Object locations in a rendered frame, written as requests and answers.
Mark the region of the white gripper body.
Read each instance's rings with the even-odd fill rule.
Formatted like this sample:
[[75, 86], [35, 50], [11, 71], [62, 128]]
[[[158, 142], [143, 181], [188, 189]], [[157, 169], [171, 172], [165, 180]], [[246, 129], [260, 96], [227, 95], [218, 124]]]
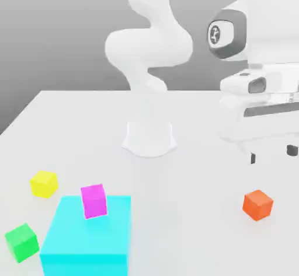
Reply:
[[299, 135], [299, 94], [224, 95], [219, 119], [226, 141]]

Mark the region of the small orange cube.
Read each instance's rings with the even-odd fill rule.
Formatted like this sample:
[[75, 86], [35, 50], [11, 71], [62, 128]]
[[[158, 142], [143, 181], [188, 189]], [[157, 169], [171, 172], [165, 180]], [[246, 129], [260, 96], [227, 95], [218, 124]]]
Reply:
[[242, 209], [253, 220], [259, 221], [271, 214], [273, 199], [261, 190], [255, 190], [244, 196]]

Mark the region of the small magenta cube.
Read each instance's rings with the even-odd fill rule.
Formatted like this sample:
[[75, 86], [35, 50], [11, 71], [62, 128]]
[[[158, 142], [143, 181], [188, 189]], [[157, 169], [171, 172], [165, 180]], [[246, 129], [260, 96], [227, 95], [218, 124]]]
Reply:
[[103, 184], [81, 187], [85, 219], [107, 215], [107, 198]]

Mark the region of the small yellow cube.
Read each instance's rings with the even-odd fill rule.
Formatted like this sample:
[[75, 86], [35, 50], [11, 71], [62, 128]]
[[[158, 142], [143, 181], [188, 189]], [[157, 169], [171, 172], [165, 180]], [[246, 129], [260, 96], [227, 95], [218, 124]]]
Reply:
[[58, 189], [57, 174], [40, 170], [30, 179], [30, 187], [34, 196], [50, 198]]

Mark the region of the small green cube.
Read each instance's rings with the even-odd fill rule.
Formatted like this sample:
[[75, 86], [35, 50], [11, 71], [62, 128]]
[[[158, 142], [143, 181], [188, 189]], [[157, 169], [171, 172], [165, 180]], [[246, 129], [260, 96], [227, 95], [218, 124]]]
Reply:
[[37, 235], [27, 223], [6, 232], [5, 240], [17, 263], [21, 263], [40, 250]]

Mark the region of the large cyan box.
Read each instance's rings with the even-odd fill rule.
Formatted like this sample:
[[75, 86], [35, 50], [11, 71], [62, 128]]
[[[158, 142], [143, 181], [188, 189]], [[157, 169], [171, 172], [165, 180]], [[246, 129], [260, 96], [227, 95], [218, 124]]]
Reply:
[[128, 276], [131, 198], [109, 196], [108, 214], [84, 218], [79, 196], [64, 196], [40, 250], [44, 276]]

